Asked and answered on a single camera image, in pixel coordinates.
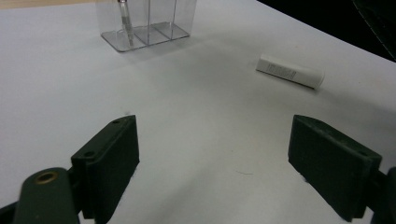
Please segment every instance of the transparent plastic organizer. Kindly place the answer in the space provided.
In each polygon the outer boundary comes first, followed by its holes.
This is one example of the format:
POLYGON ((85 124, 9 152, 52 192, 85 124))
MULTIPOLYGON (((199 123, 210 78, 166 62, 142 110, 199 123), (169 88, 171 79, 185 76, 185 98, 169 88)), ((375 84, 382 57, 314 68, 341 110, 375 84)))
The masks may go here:
POLYGON ((117 51, 190 36, 196 0, 96 0, 102 38, 117 51))

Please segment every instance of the clear plastic container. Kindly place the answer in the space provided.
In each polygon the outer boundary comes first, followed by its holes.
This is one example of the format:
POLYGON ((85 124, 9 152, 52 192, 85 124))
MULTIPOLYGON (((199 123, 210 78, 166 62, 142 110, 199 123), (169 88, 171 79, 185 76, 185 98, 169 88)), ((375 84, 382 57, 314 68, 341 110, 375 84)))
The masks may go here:
POLYGON ((96 0, 100 34, 117 51, 190 36, 196 0, 96 0))

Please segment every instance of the screw hole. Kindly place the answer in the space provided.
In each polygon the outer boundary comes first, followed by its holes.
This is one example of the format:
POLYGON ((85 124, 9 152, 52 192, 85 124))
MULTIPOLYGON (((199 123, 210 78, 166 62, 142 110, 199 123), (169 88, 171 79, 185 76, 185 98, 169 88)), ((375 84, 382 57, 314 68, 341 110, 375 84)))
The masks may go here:
POLYGON ((35 178, 35 183, 42 185, 42 184, 47 184, 51 181, 53 181, 54 179, 56 179, 58 177, 58 173, 50 171, 50 172, 46 172, 44 174, 39 175, 38 177, 35 178))
POLYGON ((84 153, 84 156, 85 157, 92 157, 94 154, 95 154, 94 152, 89 151, 89 152, 84 153))

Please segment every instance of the white table surface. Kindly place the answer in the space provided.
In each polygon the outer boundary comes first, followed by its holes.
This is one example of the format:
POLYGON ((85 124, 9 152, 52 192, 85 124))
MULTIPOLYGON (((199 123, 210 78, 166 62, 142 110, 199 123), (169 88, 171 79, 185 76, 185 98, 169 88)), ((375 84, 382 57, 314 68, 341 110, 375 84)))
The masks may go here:
POLYGON ((294 114, 396 165, 396 63, 254 0, 199 0, 190 38, 127 53, 94 4, 0 10, 0 206, 130 114, 141 163, 110 223, 344 223, 288 163, 294 114), (255 71, 263 52, 322 86, 255 71))

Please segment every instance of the dark background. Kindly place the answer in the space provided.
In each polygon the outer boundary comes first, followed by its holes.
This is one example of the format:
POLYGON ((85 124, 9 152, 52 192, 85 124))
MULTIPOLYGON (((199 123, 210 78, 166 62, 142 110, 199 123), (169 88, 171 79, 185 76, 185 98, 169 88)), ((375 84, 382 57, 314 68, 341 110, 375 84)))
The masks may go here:
POLYGON ((385 48, 350 0, 258 0, 263 4, 392 61, 385 48))

